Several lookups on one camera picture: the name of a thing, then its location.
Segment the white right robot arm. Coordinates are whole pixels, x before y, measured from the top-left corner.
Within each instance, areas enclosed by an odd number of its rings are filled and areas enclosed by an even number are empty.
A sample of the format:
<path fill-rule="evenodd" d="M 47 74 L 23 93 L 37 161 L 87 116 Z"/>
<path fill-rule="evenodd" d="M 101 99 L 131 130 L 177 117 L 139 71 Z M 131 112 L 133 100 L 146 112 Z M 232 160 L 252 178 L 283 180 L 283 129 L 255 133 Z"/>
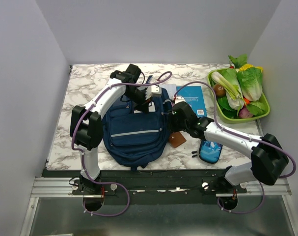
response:
<path fill-rule="evenodd" d="M 271 134 L 252 136 L 225 128 L 211 118 L 198 117 L 186 102 L 175 104 L 169 115 L 169 128 L 172 132 L 184 131 L 193 138 L 217 142 L 251 160 L 239 166 L 227 167 L 215 180 L 215 186 L 224 193 L 243 182 L 255 180 L 272 186 L 289 163 L 288 156 Z"/>

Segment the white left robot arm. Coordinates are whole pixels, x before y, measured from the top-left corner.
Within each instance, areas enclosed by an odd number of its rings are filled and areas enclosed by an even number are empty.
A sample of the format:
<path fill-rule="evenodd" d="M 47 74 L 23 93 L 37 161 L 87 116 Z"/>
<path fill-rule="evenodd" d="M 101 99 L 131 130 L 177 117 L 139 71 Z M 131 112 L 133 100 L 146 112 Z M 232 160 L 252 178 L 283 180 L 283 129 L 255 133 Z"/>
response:
<path fill-rule="evenodd" d="M 102 119 L 106 112 L 121 96 L 134 102 L 137 111 L 149 112 L 149 99 L 138 89 L 142 86 L 137 83 L 141 74 L 141 69 L 134 64 L 129 64 L 125 71 L 112 72 L 105 87 L 90 102 L 72 109 L 71 148 L 80 153 L 81 177 L 85 179 L 83 187 L 89 194 L 96 194 L 101 187 L 97 179 L 101 172 L 98 146 L 104 136 Z"/>

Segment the navy blue student backpack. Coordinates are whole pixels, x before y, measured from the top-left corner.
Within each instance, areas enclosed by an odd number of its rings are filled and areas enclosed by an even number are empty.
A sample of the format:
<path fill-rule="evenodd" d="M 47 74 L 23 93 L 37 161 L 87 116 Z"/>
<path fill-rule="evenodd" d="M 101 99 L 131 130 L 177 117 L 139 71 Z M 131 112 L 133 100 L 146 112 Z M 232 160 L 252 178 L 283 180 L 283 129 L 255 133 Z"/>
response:
<path fill-rule="evenodd" d="M 166 89 L 151 101 L 153 111 L 135 112 L 136 103 L 121 96 L 103 117 L 103 141 L 114 160 L 135 171 L 158 159 L 168 142 L 168 111 L 171 101 Z"/>

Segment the brown leather wallet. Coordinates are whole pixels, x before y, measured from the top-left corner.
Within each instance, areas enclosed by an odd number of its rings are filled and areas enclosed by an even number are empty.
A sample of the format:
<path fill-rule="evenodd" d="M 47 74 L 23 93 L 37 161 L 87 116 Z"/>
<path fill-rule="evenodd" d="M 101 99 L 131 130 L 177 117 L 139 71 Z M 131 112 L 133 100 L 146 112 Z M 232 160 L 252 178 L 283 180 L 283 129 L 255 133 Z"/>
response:
<path fill-rule="evenodd" d="M 181 132 L 173 132 L 170 134 L 168 142 L 171 144 L 173 148 L 177 148 L 183 143 L 186 142 L 185 137 L 182 135 Z"/>

